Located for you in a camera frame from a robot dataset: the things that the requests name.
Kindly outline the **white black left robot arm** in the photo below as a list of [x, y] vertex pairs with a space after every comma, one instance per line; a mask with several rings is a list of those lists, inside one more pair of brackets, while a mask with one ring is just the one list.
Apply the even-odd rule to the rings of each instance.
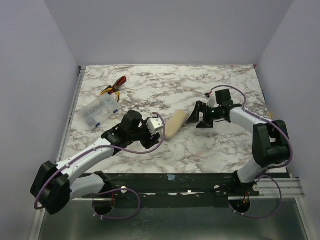
[[33, 181], [30, 193], [34, 196], [35, 210], [45, 209], [54, 215], [61, 211], [70, 200], [94, 194], [100, 195], [108, 185], [108, 177], [102, 172], [83, 174], [98, 163], [124, 151], [128, 146], [140, 142], [145, 148], [143, 154], [157, 150], [164, 142], [160, 131], [166, 126], [159, 113], [143, 119], [135, 111], [128, 111], [122, 121], [105, 131], [91, 146], [58, 163], [46, 161], [43, 163]]

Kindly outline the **beige zippered umbrella case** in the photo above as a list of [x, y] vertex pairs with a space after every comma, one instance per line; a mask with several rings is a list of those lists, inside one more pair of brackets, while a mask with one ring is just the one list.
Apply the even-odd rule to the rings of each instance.
[[177, 110], [165, 124], [164, 139], [166, 141], [172, 140], [182, 128], [186, 120], [187, 114], [181, 109]]

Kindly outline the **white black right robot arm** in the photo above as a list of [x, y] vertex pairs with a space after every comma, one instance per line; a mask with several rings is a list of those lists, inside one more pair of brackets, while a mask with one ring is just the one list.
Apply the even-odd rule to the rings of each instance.
[[293, 147], [286, 123], [269, 120], [249, 111], [245, 105], [234, 103], [231, 86], [219, 85], [206, 93], [207, 102], [197, 101], [186, 124], [198, 129], [211, 129], [214, 122], [236, 124], [252, 134], [252, 159], [232, 175], [233, 191], [252, 184], [265, 172], [287, 166], [293, 158]]

